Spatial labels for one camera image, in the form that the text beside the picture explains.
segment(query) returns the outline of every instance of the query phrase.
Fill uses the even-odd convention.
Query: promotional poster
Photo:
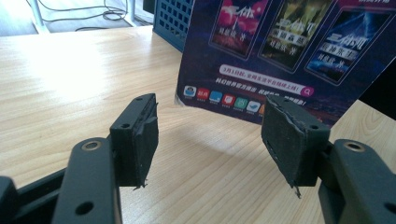
[[[334,123],[396,57],[396,1],[195,0],[177,102],[262,123],[265,96]]]

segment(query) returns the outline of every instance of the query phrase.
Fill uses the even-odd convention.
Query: app icon
[[[198,89],[198,92],[197,92],[197,98],[201,99],[201,100],[207,100],[207,98],[209,98],[209,93],[210,93],[210,90],[205,89],[205,88],[200,88],[200,89]]]
[[[212,91],[212,92],[210,93],[209,100],[218,103],[218,102],[220,102],[220,100],[221,100],[221,96],[222,96],[222,93],[221,93],[221,92],[219,92],[219,91]]]
[[[260,106],[259,114],[264,114],[265,105]]]
[[[235,104],[233,106],[235,106],[236,108],[245,109],[247,107],[247,104],[247,99],[238,97],[236,98]]]
[[[197,92],[197,88],[193,86],[186,86],[184,87],[184,95],[194,97],[195,93]]]
[[[247,105],[247,111],[257,112],[260,109],[260,103],[255,101],[250,101]]]
[[[221,101],[221,103],[224,105],[233,105],[234,102],[235,102],[235,97],[230,94],[224,94],[223,99]]]

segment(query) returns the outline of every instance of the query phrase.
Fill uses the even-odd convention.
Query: wood grain surface
[[[152,27],[1,37],[0,52],[0,175],[18,187],[64,168],[76,143],[106,137],[155,92],[160,144],[148,185],[120,189],[124,223],[324,222],[318,187],[297,198],[260,125],[174,104],[181,53]],[[396,171],[395,121],[364,103],[332,128],[337,138],[374,147]]]

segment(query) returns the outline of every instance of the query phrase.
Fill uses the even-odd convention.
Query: black mounting arm
[[[122,223],[119,187],[145,187],[157,145],[151,93],[125,108],[107,138],[76,144],[66,169],[21,189],[0,176],[0,223]]]
[[[262,141],[280,172],[298,187],[315,186],[326,223],[396,223],[396,175],[363,143],[339,139],[297,104],[267,96]]]

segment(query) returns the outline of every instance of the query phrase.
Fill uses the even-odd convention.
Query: movie poster image
[[[334,85],[341,84],[390,16],[389,11],[342,10],[306,69]]]
[[[209,45],[246,59],[268,0],[223,0]]]
[[[286,0],[259,57],[293,71],[332,0]]]

